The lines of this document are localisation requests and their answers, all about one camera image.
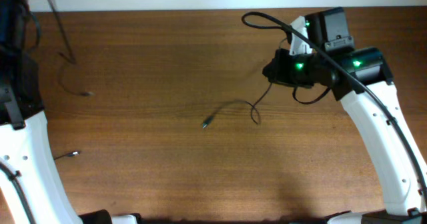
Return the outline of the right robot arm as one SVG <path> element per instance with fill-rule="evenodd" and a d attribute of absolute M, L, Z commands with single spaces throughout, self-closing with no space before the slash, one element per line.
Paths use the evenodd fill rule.
<path fill-rule="evenodd" d="M 272 18 L 272 27 L 286 33 L 290 48 L 276 50 L 264 76 L 293 90 L 324 86 L 356 125 L 380 181 L 384 210 L 344 213 L 331 222 L 424 222 L 426 162 L 406 124 L 381 51 L 355 47 L 340 7 L 290 24 Z"/>

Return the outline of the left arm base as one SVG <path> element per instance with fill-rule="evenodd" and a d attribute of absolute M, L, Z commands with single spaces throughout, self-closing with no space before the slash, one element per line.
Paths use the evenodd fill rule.
<path fill-rule="evenodd" d="M 141 224 L 143 223 L 139 213 L 111 216 L 105 210 L 99 210 L 79 216 L 83 224 Z"/>

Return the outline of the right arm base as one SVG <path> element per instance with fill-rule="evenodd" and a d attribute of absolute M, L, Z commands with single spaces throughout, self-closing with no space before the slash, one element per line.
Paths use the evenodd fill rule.
<path fill-rule="evenodd" d="M 326 224 L 426 224 L 426 213 L 417 209 L 409 210 L 408 215 L 391 215 L 386 210 L 354 213 L 336 213 L 326 217 Z"/>

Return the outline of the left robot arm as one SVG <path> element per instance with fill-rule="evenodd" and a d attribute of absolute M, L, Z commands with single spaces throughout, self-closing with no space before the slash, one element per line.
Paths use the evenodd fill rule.
<path fill-rule="evenodd" d="M 81 223 L 59 178 L 25 48 L 28 0 L 1 0 L 1 192 L 16 223 Z"/>

